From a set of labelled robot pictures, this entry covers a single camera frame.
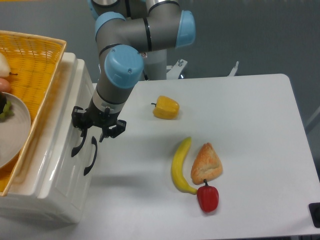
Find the yellow bell pepper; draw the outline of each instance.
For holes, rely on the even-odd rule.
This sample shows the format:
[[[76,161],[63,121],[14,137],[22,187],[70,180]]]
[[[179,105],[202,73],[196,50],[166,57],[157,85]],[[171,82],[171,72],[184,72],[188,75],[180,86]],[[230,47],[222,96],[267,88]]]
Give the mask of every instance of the yellow bell pepper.
[[[156,103],[151,104],[155,105],[153,115],[159,119],[174,119],[179,113],[179,104],[167,96],[159,96]]]

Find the pastry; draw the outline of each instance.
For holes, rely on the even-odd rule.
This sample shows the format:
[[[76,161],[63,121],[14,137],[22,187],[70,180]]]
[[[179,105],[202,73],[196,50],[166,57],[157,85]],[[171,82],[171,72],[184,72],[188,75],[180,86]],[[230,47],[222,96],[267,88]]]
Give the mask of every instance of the pastry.
[[[200,149],[191,169],[191,178],[194,184],[203,184],[204,179],[211,181],[222,174],[222,163],[212,147],[206,143]]]

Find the metal bracket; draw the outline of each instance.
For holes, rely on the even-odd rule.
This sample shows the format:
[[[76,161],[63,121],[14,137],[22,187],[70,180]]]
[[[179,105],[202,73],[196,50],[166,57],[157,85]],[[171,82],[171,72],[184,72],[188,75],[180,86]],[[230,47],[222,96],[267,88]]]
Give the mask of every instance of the metal bracket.
[[[180,59],[173,66],[166,66],[166,79],[174,80],[181,78],[182,71],[187,66],[188,62],[186,60]]]

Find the wicker basket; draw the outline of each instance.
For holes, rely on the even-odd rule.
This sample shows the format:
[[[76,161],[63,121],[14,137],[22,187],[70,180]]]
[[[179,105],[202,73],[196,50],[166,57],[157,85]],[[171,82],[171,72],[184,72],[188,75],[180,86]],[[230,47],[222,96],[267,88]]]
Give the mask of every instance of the wicker basket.
[[[66,45],[59,39],[0,30],[0,53],[6,57],[11,72],[17,74],[6,78],[11,84],[11,94],[25,103],[31,116],[30,133],[20,153],[0,169],[0,196],[8,194],[22,167]]]

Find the white table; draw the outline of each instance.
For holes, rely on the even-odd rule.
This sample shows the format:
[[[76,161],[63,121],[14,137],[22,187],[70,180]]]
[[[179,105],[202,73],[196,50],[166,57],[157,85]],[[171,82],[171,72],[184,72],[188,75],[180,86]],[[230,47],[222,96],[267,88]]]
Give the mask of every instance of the white table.
[[[159,95],[180,103],[176,120],[153,116]],[[77,225],[0,218],[0,239],[204,240],[320,234],[308,204],[320,183],[289,79],[282,74],[139,82],[120,119],[126,131],[98,147],[95,174]],[[192,137],[183,172],[211,142],[223,174],[205,215],[179,192],[170,167]]]

